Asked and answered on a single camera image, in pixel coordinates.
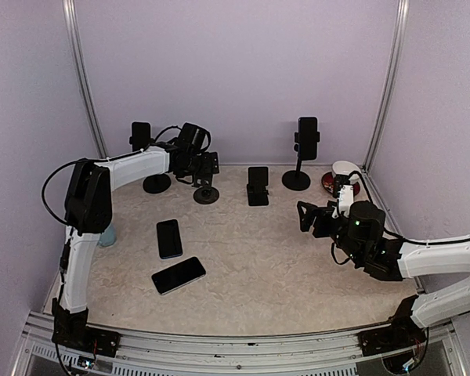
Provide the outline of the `brown-base plate phone stand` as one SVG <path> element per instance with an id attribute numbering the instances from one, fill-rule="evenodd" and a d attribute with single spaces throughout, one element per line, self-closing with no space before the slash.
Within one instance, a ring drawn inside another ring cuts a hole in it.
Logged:
<path id="1" fill-rule="evenodd" d="M 193 199 L 198 204 L 213 204 L 219 199 L 219 191 L 212 185 L 212 173 L 197 174 L 193 178 Z"/>

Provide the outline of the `black round-base pole stand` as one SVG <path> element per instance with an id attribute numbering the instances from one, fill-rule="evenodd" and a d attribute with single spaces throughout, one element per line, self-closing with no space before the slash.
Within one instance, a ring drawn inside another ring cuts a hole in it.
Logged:
<path id="1" fill-rule="evenodd" d="M 294 170 L 287 171 L 282 176 L 283 185 L 289 190 L 307 190 L 311 184 L 310 177 L 302 171 L 302 160 L 299 158 L 298 132 L 295 133 L 294 150 L 297 153 L 297 163 Z"/>

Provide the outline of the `black folding phone stand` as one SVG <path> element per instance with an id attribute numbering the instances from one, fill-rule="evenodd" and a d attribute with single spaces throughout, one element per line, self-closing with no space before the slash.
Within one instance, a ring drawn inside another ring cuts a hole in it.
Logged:
<path id="1" fill-rule="evenodd" d="M 248 184 L 246 191 L 249 206 L 268 206 L 269 169 L 266 166 L 248 168 Z"/>

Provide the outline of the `black smartphone blue edge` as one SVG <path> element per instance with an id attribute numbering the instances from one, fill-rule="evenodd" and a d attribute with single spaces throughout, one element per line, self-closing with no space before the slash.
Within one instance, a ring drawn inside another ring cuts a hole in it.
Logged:
<path id="1" fill-rule="evenodd" d="M 183 255 L 179 223 L 176 219 L 158 222 L 156 230 L 158 252 L 161 259 L 171 259 Z"/>

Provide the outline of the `black smartphone silver edge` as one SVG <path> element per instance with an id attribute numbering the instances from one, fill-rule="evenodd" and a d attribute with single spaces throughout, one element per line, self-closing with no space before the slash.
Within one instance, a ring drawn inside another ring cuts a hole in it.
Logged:
<path id="1" fill-rule="evenodd" d="M 197 257 L 191 257 L 163 269 L 151 276 L 151 280 L 160 295 L 165 295 L 206 274 L 206 270 Z"/>

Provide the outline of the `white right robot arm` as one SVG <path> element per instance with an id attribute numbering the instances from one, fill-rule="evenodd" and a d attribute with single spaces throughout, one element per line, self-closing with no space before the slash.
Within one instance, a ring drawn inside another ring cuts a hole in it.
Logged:
<path id="1" fill-rule="evenodd" d="M 317 207 L 297 203 L 300 229 L 316 238 L 329 237 L 355 268 L 380 281 L 467 273 L 468 277 L 431 294 L 405 298 L 385 330 L 385 341 L 400 348 L 422 331 L 452 317 L 470 312 L 470 235 L 446 240 L 385 238 L 385 213 L 370 201 L 357 201 L 349 209 L 336 204 Z"/>

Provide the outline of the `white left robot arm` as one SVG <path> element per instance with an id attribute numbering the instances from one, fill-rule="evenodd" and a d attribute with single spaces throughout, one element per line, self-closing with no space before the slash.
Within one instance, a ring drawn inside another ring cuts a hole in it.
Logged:
<path id="1" fill-rule="evenodd" d="M 146 191 L 163 192 L 170 175 L 197 191 L 211 189 L 219 173 L 219 159 L 209 151 L 208 130 L 191 123 L 179 127 L 169 141 L 151 135 L 146 122 L 132 123 L 132 152 L 106 159 L 82 158 L 73 168 L 61 219 L 66 230 L 60 258 L 60 288 L 52 301 L 52 342 L 92 355 L 115 356 L 120 334 L 87 324 L 87 286 L 92 257 L 101 235 L 112 222 L 112 193 L 129 183 L 144 180 Z"/>

